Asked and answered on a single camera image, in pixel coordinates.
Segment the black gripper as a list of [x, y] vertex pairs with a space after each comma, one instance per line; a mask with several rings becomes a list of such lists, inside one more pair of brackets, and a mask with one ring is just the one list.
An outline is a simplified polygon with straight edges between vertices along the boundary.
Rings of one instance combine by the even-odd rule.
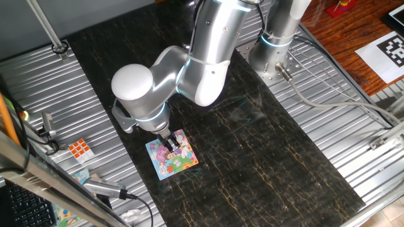
[[169, 151], [177, 150], [181, 146], [169, 128], [158, 131], [157, 138]]

